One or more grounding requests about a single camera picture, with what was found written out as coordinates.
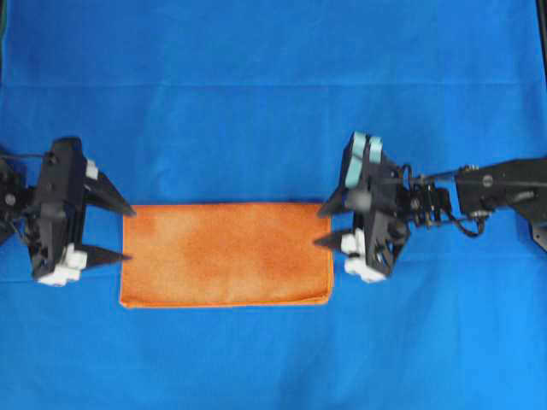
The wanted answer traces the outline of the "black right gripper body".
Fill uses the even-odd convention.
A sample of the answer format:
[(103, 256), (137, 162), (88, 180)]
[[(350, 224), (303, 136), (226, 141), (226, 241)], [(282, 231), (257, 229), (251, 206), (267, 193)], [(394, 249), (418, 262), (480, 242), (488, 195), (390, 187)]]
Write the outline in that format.
[(346, 204), (355, 210), (351, 230), (343, 238), (344, 270), (365, 283), (377, 283), (391, 276), (393, 267), (409, 237), (408, 224), (397, 201), (401, 168), (382, 151), (380, 164), (367, 164)]

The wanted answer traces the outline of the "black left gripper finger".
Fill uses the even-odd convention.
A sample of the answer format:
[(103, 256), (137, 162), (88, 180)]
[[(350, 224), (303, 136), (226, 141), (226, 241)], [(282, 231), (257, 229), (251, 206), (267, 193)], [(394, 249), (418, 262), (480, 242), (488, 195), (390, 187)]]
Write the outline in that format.
[(132, 259), (130, 255), (124, 255), (122, 253), (98, 246), (81, 244), (80, 250), (84, 252), (86, 256), (85, 269), (111, 265), (117, 262), (124, 262)]
[(97, 177), (85, 177), (85, 203), (97, 208), (106, 209), (115, 214), (134, 216), (132, 206), (115, 188), (109, 178), (102, 172)]

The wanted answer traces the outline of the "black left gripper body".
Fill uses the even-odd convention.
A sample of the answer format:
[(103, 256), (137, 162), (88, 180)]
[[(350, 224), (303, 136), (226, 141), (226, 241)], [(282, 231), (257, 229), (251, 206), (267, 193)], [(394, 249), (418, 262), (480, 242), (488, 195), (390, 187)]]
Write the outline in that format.
[(87, 253), (77, 249), (85, 221), (86, 195), (99, 170), (77, 137), (55, 140), (40, 168), (26, 219), (32, 278), (49, 286), (78, 281)]

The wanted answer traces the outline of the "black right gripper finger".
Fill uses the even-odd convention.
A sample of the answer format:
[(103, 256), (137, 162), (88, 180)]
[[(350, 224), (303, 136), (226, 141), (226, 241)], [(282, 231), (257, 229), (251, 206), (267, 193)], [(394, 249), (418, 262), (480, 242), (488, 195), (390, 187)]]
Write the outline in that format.
[(353, 231), (351, 229), (332, 231), (323, 237), (316, 238), (313, 241), (313, 245), (330, 249), (333, 252), (346, 253), (346, 250), (343, 250), (342, 242), (343, 238), (348, 235), (353, 235)]
[(317, 211), (319, 218), (327, 218), (337, 214), (354, 213), (355, 210), (346, 204), (353, 190), (338, 187)]

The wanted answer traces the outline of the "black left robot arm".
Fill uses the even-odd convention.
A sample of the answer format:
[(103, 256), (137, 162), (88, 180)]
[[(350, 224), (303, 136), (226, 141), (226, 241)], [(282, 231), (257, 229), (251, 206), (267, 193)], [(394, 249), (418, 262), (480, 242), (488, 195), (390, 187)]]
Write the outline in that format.
[(58, 138), (37, 157), (38, 182), (29, 185), (15, 164), (20, 156), (1, 155), (1, 240), (18, 236), (26, 245), (32, 279), (64, 286), (86, 269), (127, 261), (128, 255), (82, 241), (87, 207), (129, 217), (136, 212), (84, 155), (80, 138)]

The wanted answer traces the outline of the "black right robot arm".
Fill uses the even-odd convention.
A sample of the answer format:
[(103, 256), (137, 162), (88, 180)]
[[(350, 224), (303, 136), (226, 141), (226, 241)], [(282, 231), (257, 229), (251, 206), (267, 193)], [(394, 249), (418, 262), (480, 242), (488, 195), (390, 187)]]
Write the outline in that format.
[(476, 238), (499, 208), (511, 208), (523, 217), (532, 240), (545, 248), (544, 158), (415, 175), (409, 164), (398, 166), (387, 156), (381, 138), (353, 132), (344, 148), (338, 186), (318, 212), (321, 218), (351, 213), (352, 227), (317, 238), (314, 244), (345, 255), (347, 273), (376, 283), (391, 276), (411, 225), (452, 224)]

